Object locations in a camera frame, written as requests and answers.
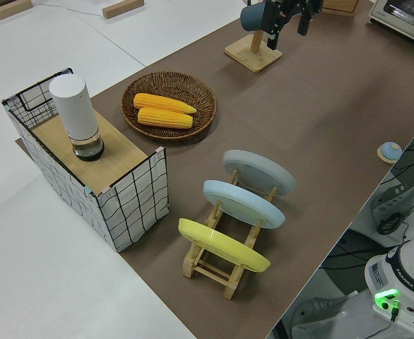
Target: brown tablecloth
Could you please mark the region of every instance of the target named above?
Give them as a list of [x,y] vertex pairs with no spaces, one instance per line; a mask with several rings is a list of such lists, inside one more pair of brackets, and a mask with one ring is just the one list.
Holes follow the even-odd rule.
[[[202,141],[163,143],[170,214],[121,253],[197,338],[265,338],[389,170],[377,148],[386,141],[405,147],[414,137],[414,42],[368,23],[371,5],[362,0],[355,17],[320,13],[306,37],[296,33],[294,18],[280,35],[282,59],[261,73],[224,53],[248,34],[235,21],[93,98],[94,108],[149,154],[162,143],[124,121],[128,84],[150,72],[180,71],[217,96],[218,115]],[[182,276],[189,242],[177,231],[180,217],[207,218],[203,182],[229,179],[222,164],[229,149],[268,157],[298,183],[273,201],[285,224],[262,230],[254,247],[271,266],[245,272],[231,301],[213,280]],[[246,237],[249,228],[238,224],[226,217],[218,229]]]

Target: wicker basket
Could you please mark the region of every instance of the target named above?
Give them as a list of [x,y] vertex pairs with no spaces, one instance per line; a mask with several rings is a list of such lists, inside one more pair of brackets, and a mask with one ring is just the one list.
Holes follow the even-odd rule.
[[[137,93],[170,97],[196,108],[197,112],[193,114],[193,127],[167,129],[138,123],[138,110],[134,107]],[[125,120],[137,131],[159,140],[180,141],[192,138],[208,127],[215,117],[216,98],[207,85],[193,76],[174,71],[161,71],[141,76],[131,83],[122,96],[121,109]]]

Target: yellow corn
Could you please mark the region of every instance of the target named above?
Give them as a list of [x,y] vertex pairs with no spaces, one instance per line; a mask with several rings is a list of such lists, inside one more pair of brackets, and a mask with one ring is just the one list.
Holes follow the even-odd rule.
[[184,114],[196,113],[196,108],[185,102],[148,93],[136,93],[134,97],[134,107],[138,109],[152,107]]
[[193,126],[193,117],[165,109],[143,107],[138,111],[138,122],[169,129],[190,129]]

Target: wooden mug tree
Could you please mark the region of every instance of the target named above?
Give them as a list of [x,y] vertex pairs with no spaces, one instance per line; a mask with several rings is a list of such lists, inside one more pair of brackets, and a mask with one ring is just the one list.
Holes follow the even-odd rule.
[[256,30],[225,48],[225,53],[254,73],[262,71],[283,55],[277,49],[272,50],[262,41],[263,30]]

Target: white container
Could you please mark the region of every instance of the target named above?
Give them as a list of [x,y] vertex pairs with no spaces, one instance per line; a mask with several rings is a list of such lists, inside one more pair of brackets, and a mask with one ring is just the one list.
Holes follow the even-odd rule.
[[49,90],[76,156],[97,160],[105,145],[85,81],[76,74],[63,74],[52,80]]

